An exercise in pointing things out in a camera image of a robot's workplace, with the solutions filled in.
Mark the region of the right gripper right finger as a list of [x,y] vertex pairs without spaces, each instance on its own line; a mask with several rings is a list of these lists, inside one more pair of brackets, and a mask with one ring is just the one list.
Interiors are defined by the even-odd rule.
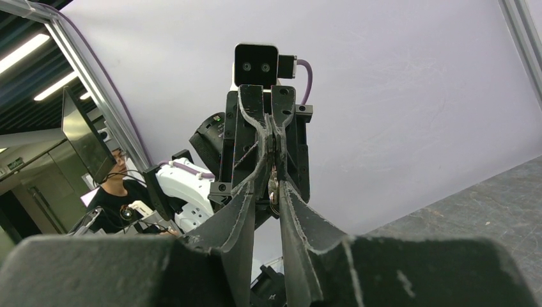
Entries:
[[280,183],[288,306],[535,306],[492,240],[349,235]]

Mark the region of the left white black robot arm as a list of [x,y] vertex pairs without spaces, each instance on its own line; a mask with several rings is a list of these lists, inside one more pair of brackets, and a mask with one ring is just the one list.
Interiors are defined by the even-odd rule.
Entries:
[[155,210],[190,236],[255,230],[308,203],[306,126],[313,107],[291,86],[243,85],[192,137],[189,151],[144,172]]

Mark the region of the small silver key bunch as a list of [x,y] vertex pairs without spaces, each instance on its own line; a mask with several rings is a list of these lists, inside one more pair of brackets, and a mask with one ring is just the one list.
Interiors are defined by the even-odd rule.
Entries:
[[268,195],[270,200],[270,209],[276,215],[279,216],[279,181],[277,179],[277,170],[275,166],[272,166],[270,170],[270,176],[268,179]]

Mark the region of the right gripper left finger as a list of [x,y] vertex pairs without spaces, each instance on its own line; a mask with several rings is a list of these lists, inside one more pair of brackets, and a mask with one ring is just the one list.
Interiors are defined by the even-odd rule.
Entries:
[[254,186],[171,235],[41,235],[1,266],[2,306],[248,306]]

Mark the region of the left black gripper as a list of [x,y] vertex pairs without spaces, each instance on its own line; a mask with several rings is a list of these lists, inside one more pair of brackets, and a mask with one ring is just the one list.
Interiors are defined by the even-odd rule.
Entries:
[[296,103],[291,86],[241,85],[229,91],[218,177],[209,199],[227,204],[228,198],[257,197],[271,212],[279,211],[283,183],[289,183],[304,202],[311,197],[306,125],[312,106]]

